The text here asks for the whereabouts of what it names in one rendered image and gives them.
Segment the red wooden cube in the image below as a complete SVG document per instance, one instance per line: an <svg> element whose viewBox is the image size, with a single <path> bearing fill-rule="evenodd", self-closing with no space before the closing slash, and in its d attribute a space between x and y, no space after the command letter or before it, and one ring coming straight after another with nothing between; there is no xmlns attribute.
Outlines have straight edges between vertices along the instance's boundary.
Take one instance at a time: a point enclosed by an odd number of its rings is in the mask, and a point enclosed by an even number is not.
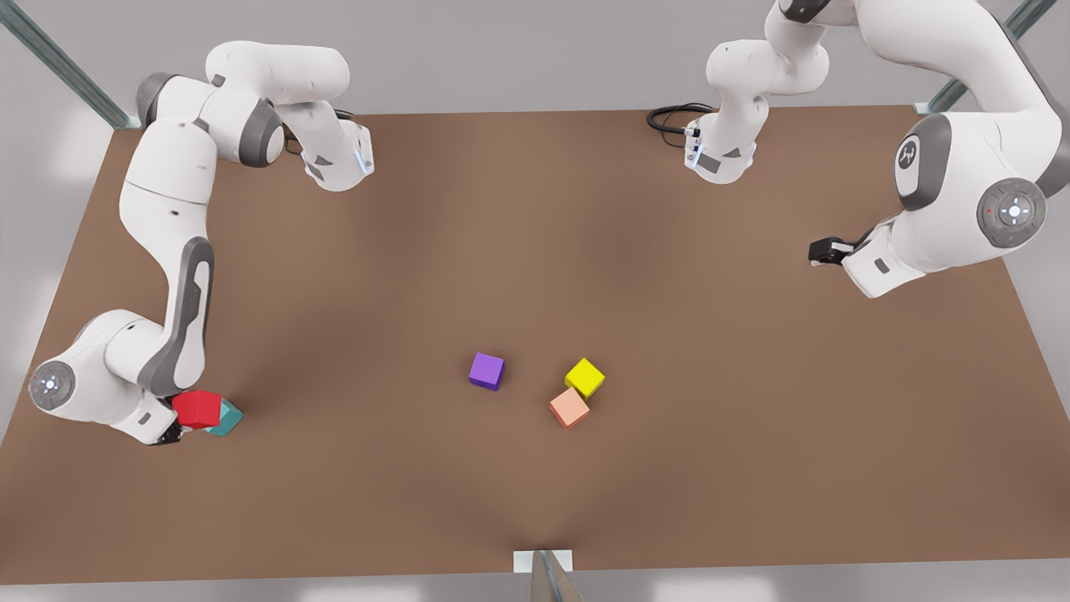
<svg viewBox="0 0 1070 602"><path fill-rule="evenodd" d="M187 391L171 399L177 423L192 430L211 428L221 423L221 396L210 391Z"/></svg>

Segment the teal wooden cube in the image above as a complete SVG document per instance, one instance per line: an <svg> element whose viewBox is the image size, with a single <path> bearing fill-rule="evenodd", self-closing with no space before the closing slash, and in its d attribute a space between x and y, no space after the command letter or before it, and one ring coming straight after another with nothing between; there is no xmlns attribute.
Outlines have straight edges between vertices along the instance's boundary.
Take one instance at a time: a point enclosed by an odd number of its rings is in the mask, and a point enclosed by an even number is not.
<svg viewBox="0 0 1070 602"><path fill-rule="evenodd" d="M215 436L225 436L226 434L229 434L230 431L236 427L236 423L240 423L243 418L243 412L236 410L236 407L229 400L221 399L221 410L219 411L218 425L207 427L204 431Z"/></svg>

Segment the yellow wooden cube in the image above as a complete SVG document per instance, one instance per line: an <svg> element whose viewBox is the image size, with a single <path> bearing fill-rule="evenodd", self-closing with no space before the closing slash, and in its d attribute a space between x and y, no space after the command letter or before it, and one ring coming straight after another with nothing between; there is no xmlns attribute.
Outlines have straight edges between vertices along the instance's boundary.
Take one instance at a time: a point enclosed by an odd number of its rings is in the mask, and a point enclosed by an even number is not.
<svg viewBox="0 0 1070 602"><path fill-rule="evenodd" d="M565 375L564 384L580 395L582 400L588 400L603 384L603 373L593 362L588 362L588 359L582 358Z"/></svg>

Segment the salmon wooden cube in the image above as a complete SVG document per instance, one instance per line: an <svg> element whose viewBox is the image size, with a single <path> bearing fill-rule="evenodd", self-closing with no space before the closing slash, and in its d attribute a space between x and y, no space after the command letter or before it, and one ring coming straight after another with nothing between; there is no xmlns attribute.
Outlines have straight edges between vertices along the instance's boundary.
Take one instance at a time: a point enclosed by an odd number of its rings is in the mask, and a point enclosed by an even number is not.
<svg viewBox="0 0 1070 602"><path fill-rule="evenodd" d="M572 386L564 392L557 393L550 401L548 407L554 415L554 418L557 419L557 423L562 428L565 428L565 430L569 430L569 428L579 423L591 411L581 393L578 393Z"/></svg>

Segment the purple wooden cube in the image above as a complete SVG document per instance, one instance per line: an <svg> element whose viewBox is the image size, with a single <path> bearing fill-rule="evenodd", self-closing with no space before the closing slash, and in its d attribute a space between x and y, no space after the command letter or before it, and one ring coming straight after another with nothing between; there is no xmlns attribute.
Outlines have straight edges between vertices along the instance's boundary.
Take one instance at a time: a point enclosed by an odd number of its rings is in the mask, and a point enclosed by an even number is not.
<svg viewBox="0 0 1070 602"><path fill-rule="evenodd" d="M470 384L496 391L503 379L505 360L493 355L476 352L467 379Z"/></svg>

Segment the silver frame post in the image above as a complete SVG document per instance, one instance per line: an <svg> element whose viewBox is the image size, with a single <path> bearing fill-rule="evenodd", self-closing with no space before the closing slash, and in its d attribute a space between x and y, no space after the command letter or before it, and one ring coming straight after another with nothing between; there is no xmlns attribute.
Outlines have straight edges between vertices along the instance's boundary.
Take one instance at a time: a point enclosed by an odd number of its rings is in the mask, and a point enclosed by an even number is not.
<svg viewBox="0 0 1070 602"><path fill-rule="evenodd" d="M126 114L14 0L0 0L0 24L112 129L140 129L139 119Z"/></svg>
<svg viewBox="0 0 1070 602"><path fill-rule="evenodd" d="M1027 55L977 0L922 0L910 63L958 79L985 113L1067 115Z"/></svg>
<svg viewBox="0 0 1070 602"><path fill-rule="evenodd" d="M530 602L583 602L572 571L572 549L513 552L513 572L531 575Z"/></svg>

